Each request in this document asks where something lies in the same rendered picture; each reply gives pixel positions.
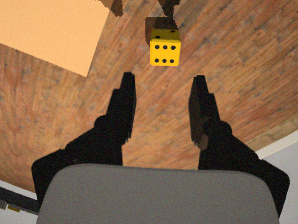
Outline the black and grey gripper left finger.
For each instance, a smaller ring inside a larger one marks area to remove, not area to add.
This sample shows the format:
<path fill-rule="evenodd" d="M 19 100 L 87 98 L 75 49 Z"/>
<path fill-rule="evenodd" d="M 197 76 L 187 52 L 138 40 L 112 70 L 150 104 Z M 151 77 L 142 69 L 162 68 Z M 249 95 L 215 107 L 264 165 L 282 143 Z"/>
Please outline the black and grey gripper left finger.
<path fill-rule="evenodd" d="M 69 142 L 65 149 L 32 164 L 39 208 L 54 175 L 64 167 L 84 163 L 123 165 L 122 146 L 131 139 L 136 103 L 135 74 L 124 72 L 120 88 L 113 89 L 106 115 L 98 117 L 92 129 Z"/>

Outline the yellow die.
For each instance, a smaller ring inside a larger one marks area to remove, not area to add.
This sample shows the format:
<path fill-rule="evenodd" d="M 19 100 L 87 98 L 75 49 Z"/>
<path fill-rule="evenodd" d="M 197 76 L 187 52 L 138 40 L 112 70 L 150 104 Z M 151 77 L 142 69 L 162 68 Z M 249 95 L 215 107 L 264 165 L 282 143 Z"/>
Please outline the yellow die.
<path fill-rule="evenodd" d="M 178 30 L 153 29 L 150 38 L 150 64 L 177 66 L 180 46 L 181 40 Z"/>

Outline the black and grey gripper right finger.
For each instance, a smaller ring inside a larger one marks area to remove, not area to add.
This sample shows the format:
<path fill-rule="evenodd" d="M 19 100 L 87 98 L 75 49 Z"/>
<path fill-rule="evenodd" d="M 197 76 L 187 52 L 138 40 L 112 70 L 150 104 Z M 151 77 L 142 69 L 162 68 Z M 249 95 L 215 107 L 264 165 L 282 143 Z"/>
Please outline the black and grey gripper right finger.
<path fill-rule="evenodd" d="M 251 148 L 232 135 L 231 126 L 220 120 L 215 96 L 209 93 L 204 75 L 193 78 L 188 109 L 191 140 L 200 149 L 198 169 L 240 171 L 261 178 L 269 187 L 280 218 L 289 176 L 260 160 Z"/>

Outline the peach flat mat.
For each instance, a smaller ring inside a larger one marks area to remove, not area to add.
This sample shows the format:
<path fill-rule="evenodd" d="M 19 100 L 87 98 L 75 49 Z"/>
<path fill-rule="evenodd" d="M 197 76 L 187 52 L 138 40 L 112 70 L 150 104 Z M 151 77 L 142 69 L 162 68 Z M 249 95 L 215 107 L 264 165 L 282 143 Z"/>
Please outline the peach flat mat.
<path fill-rule="evenodd" d="M 87 76 L 114 0 L 0 0 L 0 43 Z"/>

